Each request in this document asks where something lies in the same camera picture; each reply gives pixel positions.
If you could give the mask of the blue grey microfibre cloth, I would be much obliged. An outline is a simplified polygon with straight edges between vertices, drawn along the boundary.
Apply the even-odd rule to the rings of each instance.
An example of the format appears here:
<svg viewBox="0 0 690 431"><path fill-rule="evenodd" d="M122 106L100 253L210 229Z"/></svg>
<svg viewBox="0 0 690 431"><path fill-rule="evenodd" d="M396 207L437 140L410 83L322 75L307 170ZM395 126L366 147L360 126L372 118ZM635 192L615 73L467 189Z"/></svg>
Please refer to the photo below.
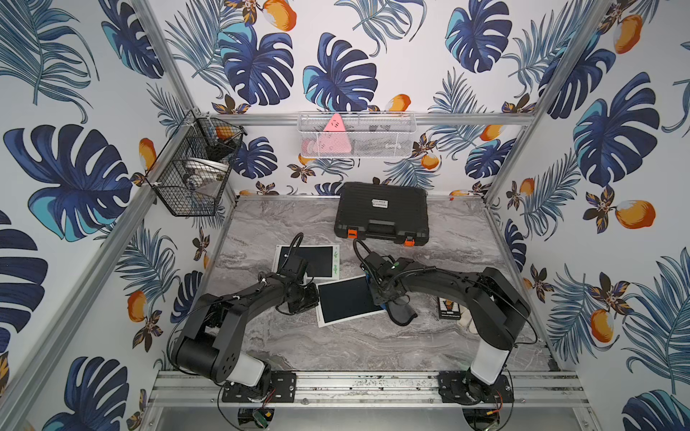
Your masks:
<svg viewBox="0 0 690 431"><path fill-rule="evenodd" d="M418 317L417 312L409 305L409 300L404 298L388 301L386 303L386 312L389 319L401 327L408 326Z"/></svg>

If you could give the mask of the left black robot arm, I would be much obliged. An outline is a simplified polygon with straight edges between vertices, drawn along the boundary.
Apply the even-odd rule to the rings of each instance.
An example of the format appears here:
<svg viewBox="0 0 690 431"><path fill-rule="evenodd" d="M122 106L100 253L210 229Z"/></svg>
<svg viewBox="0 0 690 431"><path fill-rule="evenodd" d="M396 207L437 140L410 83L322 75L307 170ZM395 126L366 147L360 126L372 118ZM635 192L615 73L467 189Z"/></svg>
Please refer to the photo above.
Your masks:
<svg viewBox="0 0 690 431"><path fill-rule="evenodd" d="M284 263L261 273L257 282L235 294L202 295L186 316L169 348L171 364L207 378L223 389L237 388L249 400L265 400L271 392L271 367L242 352L247 323L267 310L287 307L288 316L319 304L314 282L305 282L308 261L298 256L304 239L298 233Z"/></svg>

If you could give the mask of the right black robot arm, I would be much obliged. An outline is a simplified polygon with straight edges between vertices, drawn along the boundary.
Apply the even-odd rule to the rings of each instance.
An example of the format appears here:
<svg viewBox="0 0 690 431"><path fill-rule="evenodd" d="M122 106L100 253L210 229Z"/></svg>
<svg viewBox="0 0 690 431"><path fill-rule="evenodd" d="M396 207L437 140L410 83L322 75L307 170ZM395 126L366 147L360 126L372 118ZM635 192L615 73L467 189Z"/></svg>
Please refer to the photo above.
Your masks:
<svg viewBox="0 0 690 431"><path fill-rule="evenodd" d="M353 251L365 273L375 305L381 305L398 326L417 314L407 296L421 293L464 307L480 337L471 366L460 374L439 374L438 393L444 402L465 406L513 402L512 384L503 375L518 337L529 323L530 306L501 271L459 272L416 260L382 256L355 239Z"/></svg>

